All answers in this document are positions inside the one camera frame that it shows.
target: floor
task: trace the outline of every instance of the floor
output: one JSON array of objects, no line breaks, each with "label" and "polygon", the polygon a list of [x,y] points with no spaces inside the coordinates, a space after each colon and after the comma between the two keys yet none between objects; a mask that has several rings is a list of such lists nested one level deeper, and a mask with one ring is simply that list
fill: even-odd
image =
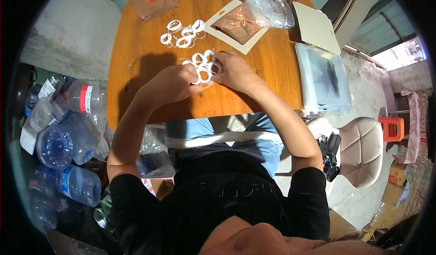
[{"label": "floor", "polygon": [[[324,114],[324,118],[327,118],[333,126],[341,127],[359,116],[377,118],[383,107],[388,112],[397,110],[389,74],[386,71],[362,57],[348,52],[344,52],[342,57],[352,95],[352,110],[340,115]],[[253,116],[249,114],[242,114],[211,118],[211,123],[216,132],[235,131],[244,130],[253,119]],[[392,154],[396,154],[396,150],[395,146],[383,155],[381,173],[373,185],[356,189],[344,176],[338,176],[334,181],[333,190],[327,198],[329,207],[349,221],[357,230],[361,230],[363,226],[368,224],[382,204],[381,199],[388,181],[389,167],[393,161]],[[291,157],[284,150],[277,172],[289,172],[290,168]],[[275,177],[275,181],[283,194],[287,195],[291,177]]]}]

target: hand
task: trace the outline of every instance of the hand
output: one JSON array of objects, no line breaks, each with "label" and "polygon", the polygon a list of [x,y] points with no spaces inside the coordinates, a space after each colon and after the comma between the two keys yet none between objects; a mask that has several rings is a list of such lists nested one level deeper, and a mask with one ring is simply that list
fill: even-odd
[{"label": "hand", "polygon": [[253,71],[248,63],[235,52],[220,52],[215,54],[215,58],[221,62],[222,72],[214,75],[212,81],[247,95],[253,92],[256,86],[266,86],[265,82]]},{"label": "hand", "polygon": [[142,86],[138,95],[151,99],[157,108],[202,91],[201,86],[191,84],[197,80],[197,71],[191,64],[166,67]]}]

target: cardboard box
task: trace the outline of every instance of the cardboard box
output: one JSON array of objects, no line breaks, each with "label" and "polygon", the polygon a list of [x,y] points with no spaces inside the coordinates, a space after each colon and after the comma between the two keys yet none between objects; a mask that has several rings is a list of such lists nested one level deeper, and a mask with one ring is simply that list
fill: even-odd
[{"label": "cardboard box", "polygon": [[398,186],[403,186],[404,178],[406,176],[406,169],[406,164],[401,164],[394,160],[391,168],[389,169],[388,182]]},{"label": "cardboard box", "polygon": [[384,204],[379,214],[374,214],[371,222],[364,226],[360,232],[361,240],[364,242],[372,238],[376,229],[389,229],[405,218],[406,207],[404,204],[397,208]]},{"label": "cardboard box", "polygon": [[398,205],[397,208],[385,204],[381,214],[379,214],[379,216],[374,220],[373,227],[375,229],[393,227],[404,219],[405,209],[406,207],[404,204]]},{"label": "cardboard box", "polygon": [[381,201],[389,206],[396,207],[403,191],[404,188],[402,186],[397,186],[388,182],[384,189]]},{"label": "cardboard box", "polygon": [[329,210],[328,213],[330,215],[330,239],[359,232],[352,224],[334,210]]}]

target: dark hair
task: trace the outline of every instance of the dark hair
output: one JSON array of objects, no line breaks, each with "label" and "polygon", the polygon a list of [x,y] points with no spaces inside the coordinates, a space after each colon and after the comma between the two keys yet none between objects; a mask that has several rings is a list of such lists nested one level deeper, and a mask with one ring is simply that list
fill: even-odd
[{"label": "dark hair", "polygon": [[390,228],[375,242],[374,246],[388,249],[405,243],[417,217],[418,214],[414,214]]}]

